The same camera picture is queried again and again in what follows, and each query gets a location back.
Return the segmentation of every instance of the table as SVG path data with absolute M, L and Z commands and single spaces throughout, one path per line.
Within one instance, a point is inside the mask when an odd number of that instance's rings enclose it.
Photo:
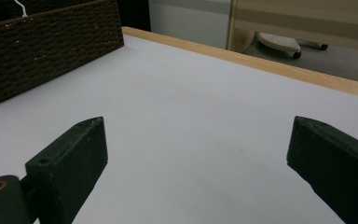
M 60 134 L 104 116 L 109 163 L 74 223 L 342 223 L 285 156 L 295 115 L 358 138 L 358 82 L 124 34 L 125 47 L 0 104 L 0 175 L 25 176 Z

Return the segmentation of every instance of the white string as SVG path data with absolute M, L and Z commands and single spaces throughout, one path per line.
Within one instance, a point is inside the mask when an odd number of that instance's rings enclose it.
M 19 1 L 14 0 L 19 6 L 22 7 L 22 17 L 27 17 L 27 11 L 25 10 L 25 6 L 21 4 Z

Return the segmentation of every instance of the floor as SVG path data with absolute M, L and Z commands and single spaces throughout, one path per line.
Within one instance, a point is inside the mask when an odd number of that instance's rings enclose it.
M 302 51 L 299 59 L 293 59 L 293 53 L 262 46 L 257 40 L 244 54 L 358 81 L 358 50 L 336 46 L 320 50 L 316 43 L 302 40 L 297 40 L 297 43 Z

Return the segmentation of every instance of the wicker basket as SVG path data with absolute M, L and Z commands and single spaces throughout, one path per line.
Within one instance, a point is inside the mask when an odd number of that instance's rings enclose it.
M 116 0 L 21 2 L 0 0 L 0 102 L 124 45 Z

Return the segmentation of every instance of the wall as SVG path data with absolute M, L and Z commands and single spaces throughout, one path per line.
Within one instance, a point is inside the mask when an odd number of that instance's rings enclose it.
M 227 47 L 231 0 L 149 0 L 149 9 L 154 33 Z

